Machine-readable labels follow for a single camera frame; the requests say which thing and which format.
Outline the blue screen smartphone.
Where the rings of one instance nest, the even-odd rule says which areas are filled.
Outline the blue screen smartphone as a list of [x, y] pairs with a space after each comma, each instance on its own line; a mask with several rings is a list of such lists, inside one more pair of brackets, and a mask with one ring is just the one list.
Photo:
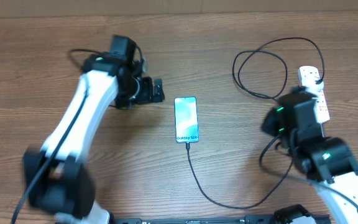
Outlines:
[[174, 99], [175, 139], [177, 143], [199, 141], [197, 100], [194, 96]]

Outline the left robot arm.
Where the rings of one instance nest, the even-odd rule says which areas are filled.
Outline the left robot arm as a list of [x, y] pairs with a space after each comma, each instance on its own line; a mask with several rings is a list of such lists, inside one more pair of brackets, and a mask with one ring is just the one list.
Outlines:
[[165, 99], [161, 79], [145, 76], [145, 58], [129, 37], [114, 35], [107, 52], [87, 50], [74, 97], [60, 123], [40, 151], [26, 150], [22, 158], [26, 188], [11, 218], [23, 205], [55, 216], [57, 223], [114, 223], [114, 215], [96, 201], [96, 187], [86, 169], [94, 135], [106, 110], [129, 110], [134, 105]]

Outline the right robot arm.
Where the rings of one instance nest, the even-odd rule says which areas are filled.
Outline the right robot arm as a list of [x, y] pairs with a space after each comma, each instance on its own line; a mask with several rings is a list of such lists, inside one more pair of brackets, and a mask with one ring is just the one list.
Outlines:
[[277, 100], [261, 129], [286, 147], [336, 223], [358, 223], [358, 161], [344, 140], [324, 135], [317, 99], [306, 88], [295, 88]]

